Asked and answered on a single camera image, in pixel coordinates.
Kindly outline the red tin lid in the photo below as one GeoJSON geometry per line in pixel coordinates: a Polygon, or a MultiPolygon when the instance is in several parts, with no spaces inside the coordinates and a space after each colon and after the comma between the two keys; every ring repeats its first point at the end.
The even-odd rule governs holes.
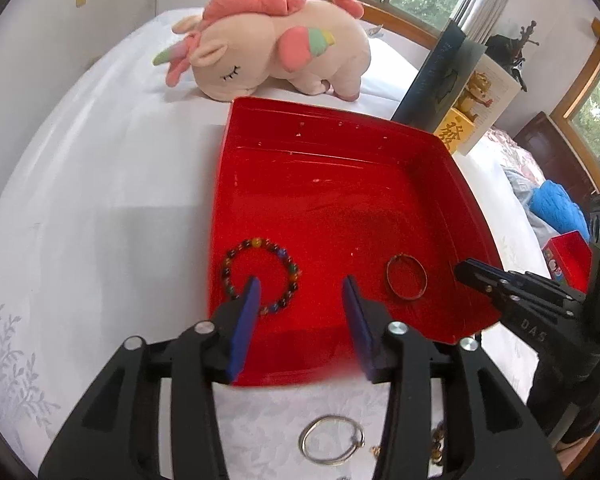
{"type": "Polygon", "coordinates": [[[554,281],[584,294],[588,291],[592,269],[592,250],[578,231],[550,238],[542,253],[554,281]]]}

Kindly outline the gold bead item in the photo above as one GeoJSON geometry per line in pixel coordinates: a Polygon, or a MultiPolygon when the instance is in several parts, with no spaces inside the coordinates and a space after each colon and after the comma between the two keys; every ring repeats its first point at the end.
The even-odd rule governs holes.
{"type": "Polygon", "coordinates": [[[430,463],[441,467],[443,464],[443,445],[445,439],[444,422],[439,422],[431,433],[430,463]]]}

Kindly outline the blue cloth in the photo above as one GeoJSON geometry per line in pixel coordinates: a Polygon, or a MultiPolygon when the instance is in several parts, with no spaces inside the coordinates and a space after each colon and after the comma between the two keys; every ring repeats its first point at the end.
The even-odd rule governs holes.
{"type": "Polygon", "coordinates": [[[562,185],[545,180],[533,190],[529,208],[559,234],[576,231],[586,242],[590,240],[588,222],[583,211],[562,185]]]}

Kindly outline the dark wooden headboard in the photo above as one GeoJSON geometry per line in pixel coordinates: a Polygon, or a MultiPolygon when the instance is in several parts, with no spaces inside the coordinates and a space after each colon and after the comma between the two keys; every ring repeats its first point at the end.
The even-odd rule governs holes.
{"type": "Polygon", "coordinates": [[[515,142],[532,155],[544,177],[561,184],[575,202],[586,202],[596,192],[579,157],[544,112],[516,134],[515,142]]]}

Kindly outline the gold bangle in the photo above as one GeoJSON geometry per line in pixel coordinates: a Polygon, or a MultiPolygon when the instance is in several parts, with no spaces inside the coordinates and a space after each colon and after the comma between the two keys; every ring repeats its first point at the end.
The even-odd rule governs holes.
{"type": "Polygon", "coordinates": [[[396,298],[415,301],[427,290],[428,274],[417,258],[399,252],[386,264],[386,282],[396,298]]]}

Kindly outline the mouse figurine on yellow block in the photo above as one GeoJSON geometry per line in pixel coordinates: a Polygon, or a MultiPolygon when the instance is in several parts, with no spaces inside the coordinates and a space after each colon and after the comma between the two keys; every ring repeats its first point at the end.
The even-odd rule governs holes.
{"type": "Polygon", "coordinates": [[[478,105],[489,108],[493,100],[488,97],[491,81],[486,73],[471,74],[460,96],[446,112],[442,122],[434,130],[434,135],[445,145],[450,154],[466,141],[476,128],[478,114],[474,108],[478,105]]]}

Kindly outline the silver bangle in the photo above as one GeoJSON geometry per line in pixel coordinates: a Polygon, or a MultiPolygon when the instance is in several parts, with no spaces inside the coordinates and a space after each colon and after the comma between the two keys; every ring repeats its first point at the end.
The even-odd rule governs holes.
{"type": "Polygon", "coordinates": [[[348,416],[336,414],[312,420],[298,437],[302,457],[320,466],[341,466],[364,446],[363,427],[348,416]]]}

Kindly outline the red tin tray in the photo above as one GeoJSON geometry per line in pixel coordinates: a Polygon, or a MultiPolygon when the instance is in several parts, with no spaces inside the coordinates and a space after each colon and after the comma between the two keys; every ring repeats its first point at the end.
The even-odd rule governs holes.
{"type": "Polygon", "coordinates": [[[209,302],[250,278],[262,304],[289,304],[254,329],[243,387],[317,382],[355,366],[344,278],[398,321],[445,344],[498,322],[491,301],[455,278],[457,263],[501,262],[486,219],[444,144],[385,119],[260,98],[228,113],[212,214],[209,302]],[[403,301],[386,282],[399,252],[428,274],[403,301]]]}

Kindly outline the dark figurine on shelf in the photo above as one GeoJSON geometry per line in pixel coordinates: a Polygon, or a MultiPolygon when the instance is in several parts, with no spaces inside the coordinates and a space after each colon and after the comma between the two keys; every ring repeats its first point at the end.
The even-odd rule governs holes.
{"type": "Polygon", "coordinates": [[[520,30],[519,38],[493,35],[486,40],[486,55],[512,76],[520,84],[523,92],[527,92],[528,87],[522,79],[522,64],[526,60],[522,50],[526,44],[539,45],[538,42],[531,40],[535,27],[536,21],[531,21],[527,27],[520,30]]]}

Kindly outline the open standing book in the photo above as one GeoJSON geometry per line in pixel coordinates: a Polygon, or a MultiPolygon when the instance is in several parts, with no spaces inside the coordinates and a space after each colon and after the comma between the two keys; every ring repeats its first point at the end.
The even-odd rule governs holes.
{"type": "Polygon", "coordinates": [[[443,29],[391,119],[434,134],[475,70],[486,73],[491,81],[488,97],[493,103],[489,108],[480,105],[474,108],[478,114],[476,128],[455,151],[468,154],[512,104],[521,88],[486,55],[485,44],[470,40],[453,21],[443,29]]]}

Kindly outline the pink unicorn plush toy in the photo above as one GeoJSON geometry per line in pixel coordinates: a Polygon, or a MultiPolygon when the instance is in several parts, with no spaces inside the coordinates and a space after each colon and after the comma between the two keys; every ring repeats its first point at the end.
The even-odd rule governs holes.
{"type": "Polygon", "coordinates": [[[370,44],[358,0],[210,0],[172,26],[182,39],[152,60],[166,64],[166,85],[190,70],[208,98],[251,96],[270,78],[307,96],[360,95],[370,44]]]}

